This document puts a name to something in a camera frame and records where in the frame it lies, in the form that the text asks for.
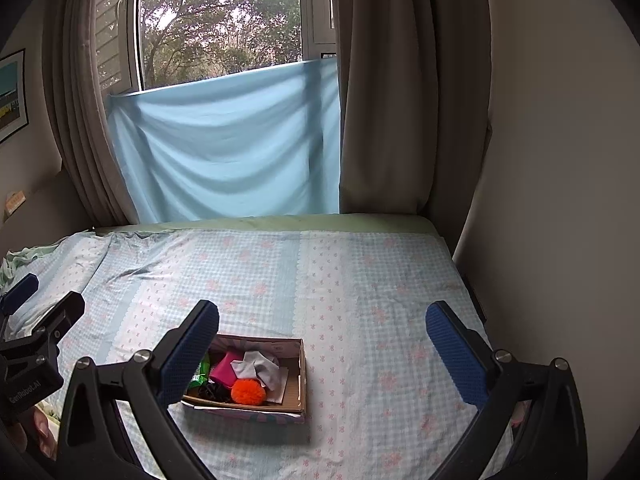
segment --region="green plastic package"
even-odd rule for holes
[[[198,386],[202,386],[203,384],[205,384],[209,379],[210,368],[211,361],[209,360],[209,353],[207,352],[204,355],[204,359],[200,361],[198,369],[193,374],[193,377],[191,378],[191,382],[189,383],[189,387],[187,389],[190,390],[191,388],[197,388]]]

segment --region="metal screw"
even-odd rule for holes
[[[511,354],[506,350],[498,350],[495,353],[495,359],[500,361],[501,363],[510,363],[511,362]]]
[[[87,368],[90,364],[91,364],[90,357],[81,357],[78,359],[78,361],[76,361],[76,368],[78,368],[79,370],[83,370],[84,368]]]
[[[564,359],[562,359],[561,357],[559,357],[558,359],[554,360],[554,366],[558,370],[562,370],[564,372],[565,370],[567,370],[569,368],[569,363],[567,361],[565,361]]]
[[[138,350],[133,354],[133,360],[137,363],[146,363],[151,359],[151,352],[149,350]]]

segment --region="white wall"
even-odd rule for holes
[[[640,424],[640,46],[610,0],[490,0],[494,135],[456,261],[494,346],[570,362],[590,478]]]
[[[9,192],[29,193],[60,170],[42,87],[42,20],[47,0],[34,0],[15,27],[0,57],[25,48],[25,93],[29,124],[0,143],[0,226]]]

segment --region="human hand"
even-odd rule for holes
[[[52,460],[56,459],[58,444],[53,434],[49,430],[49,421],[47,415],[41,412],[37,407],[33,407],[33,425],[38,431],[38,447],[44,456]],[[8,428],[9,436],[14,441],[14,446],[24,453],[27,449],[27,434],[21,424],[17,423]]]

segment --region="mattress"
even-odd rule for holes
[[[357,227],[338,228],[345,221]],[[12,334],[28,333],[68,290],[81,292],[86,313],[60,345],[66,383],[78,358],[126,360],[153,348],[198,300],[211,300],[221,333],[300,337],[307,357],[305,424],[170,407],[217,478],[423,479],[435,471],[476,408],[462,401],[428,339],[425,309],[446,300],[486,335],[430,223],[356,216],[183,227],[78,234],[23,264],[15,277],[34,272],[41,288],[12,319]],[[49,399],[59,412],[64,395],[63,387]],[[160,477],[120,407],[141,462]],[[500,469],[510,445],[507,430],[485,474]]]

